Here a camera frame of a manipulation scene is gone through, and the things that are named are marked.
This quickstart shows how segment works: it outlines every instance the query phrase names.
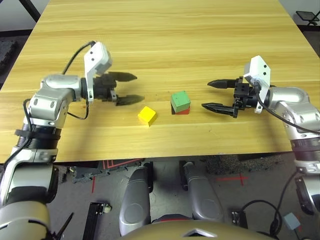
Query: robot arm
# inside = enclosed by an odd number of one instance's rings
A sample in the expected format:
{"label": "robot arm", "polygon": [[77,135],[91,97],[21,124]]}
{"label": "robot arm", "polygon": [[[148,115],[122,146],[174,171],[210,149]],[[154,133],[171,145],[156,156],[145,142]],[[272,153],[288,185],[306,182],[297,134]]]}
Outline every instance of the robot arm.
{"label": "robot arm", "polygon": [[232,106],[204,103],[212,112],[238,116],[238,110],[255,108],[260,114],[265,108],[284,121],[284,128],[295,155],[295,166],[301,177],[295,179],[301,209],[307,214],[320,214],[320,112],[308,94],[297,87],[270,87],[270,68],[260,56],[251,59],[243,77],[236,80],[218,79],[209,86],[234,88]]}
{"label": "robot arm", "polygon": [[[0,185],[0,239],[58,239],[50,230],[47,203],[56,196],[58,169],[53,166],[57,144],[71,102],[93,102],[94,82],[100,88],[102,75],[112,64],[105,46],[97,42],[84,56],[85,78],[54,74],[41,81],[30,99],[11,157],[5,164]],[[98,91],[97,97],[115,101],[114,88]]]}

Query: black strap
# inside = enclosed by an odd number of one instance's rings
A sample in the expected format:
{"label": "black strap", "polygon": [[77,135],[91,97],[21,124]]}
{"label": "black strap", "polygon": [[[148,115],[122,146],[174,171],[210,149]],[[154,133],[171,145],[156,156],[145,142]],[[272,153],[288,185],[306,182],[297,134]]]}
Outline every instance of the black strap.
{"label": "black strap", "polygon": [[54,134],[46,134],[46,133],[40,133],[40,132],[34,132],[34,131],[27,131],[27,130],[15,130],[15,135],[20,137],[25,137],[29,139],[49,139],[49,140],[59,140],[59,135]]}

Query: black metal bracket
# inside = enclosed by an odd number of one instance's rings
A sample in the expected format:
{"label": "black metal bracket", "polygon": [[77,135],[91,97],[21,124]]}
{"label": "black metal bracket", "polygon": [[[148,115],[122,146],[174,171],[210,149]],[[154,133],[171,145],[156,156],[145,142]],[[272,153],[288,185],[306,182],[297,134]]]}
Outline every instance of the black metal bracket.
{"label": "black metal bracket", "polygon": [[104,213],[104,208],[102,202],[90,203],[82,240],[94,240],[98,216]]}
{"label": "black metal bracket", "polygon": [[248,222],[246,212],[244,211],[233,211],[231,213],[232,224],[239,226],[244,229],[248,229]]}

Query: floor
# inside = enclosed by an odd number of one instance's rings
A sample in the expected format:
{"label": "floor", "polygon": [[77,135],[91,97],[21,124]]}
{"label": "floor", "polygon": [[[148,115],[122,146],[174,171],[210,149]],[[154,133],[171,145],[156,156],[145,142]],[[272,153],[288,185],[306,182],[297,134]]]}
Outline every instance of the floor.
{"label": "floor", "polygon": [[[247,202],[256,199],[267,200],[274,205],[278,204],[282,188],[295,171],[293,154],[285,153],[280,156],[283,160],[280,165],[272,170],[259,172],[243,172],[243,185],[240,180],[221,181],[221,178],[238,177],[238,174],[219,175],[208,174],[208,178],[215,189],[225,215],[225,222],[231,224],[232,209],[241,208]],[[151,220],[165,214],[182,214],[192,216],[192,209],[188,198],[188,192],[180,186],[179,160],[195,161],[195,164],[206,171],[206,163],[202,157],[170,157],[162,159],[150,159],[154,161],[155,181],[154,189],[150,194]],[[65,230],[63,239],[78,240],[83,236],[87,213],[90,202],[107,202],[112,206],[110,213],[99,216],[96,228],[96,240],[111,240],[120,237],[119,212],[122,198],[128,183],[128,179],[136,167],[126,170],[113,171],[108,176],[96,177],[94,192],[92,193],[92,181],[72,183],[72,176],[60,184],[57,196],[48,205],[51,213],[52,230],[58,231],[71,212],[73,219]],[[316,220],[313,216],[304,214],[299,205],[296,187],[293,182],[289,185],[280,209],[282,216],[292,212],[301,222],[298,234],[302,237],[310,237],[313,240],[320,239],[320,233],[316,232]],[[257,203],[246,209],[248,227],[252,231],[268,232],[274,211],[268,205]],[[280,240],[296,239],[293,231],[285,225],[278,235]]]}
{"label": "floor", "polygon": [[14,66],[16,59],[18,58],[22,48],[24,47],[29,36],[9,36],[9,37],[0,37],[1,41],[16,41],[18,43],[15,52],[12,54],[11,60],[9,61],[7,68],[0,72],[0,86],[6,81],[7,76],[10,73],[11,68]]}
{"label": "floor", "polygon": [[316,54],[320,57],[320,32],[304,31],[303,35],[308,40]]}

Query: stacked cubes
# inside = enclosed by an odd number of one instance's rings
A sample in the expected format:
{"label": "stacked cubes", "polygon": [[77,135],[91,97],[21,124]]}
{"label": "stacked cubes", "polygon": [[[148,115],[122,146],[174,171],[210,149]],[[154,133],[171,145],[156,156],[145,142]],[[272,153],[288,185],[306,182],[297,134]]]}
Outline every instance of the stacked cubes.
{"label": "stacked cubes", "polygon": [[172,114],[189,114],[190,99],[186,91],[176,92],[171,95],[171,113]]}

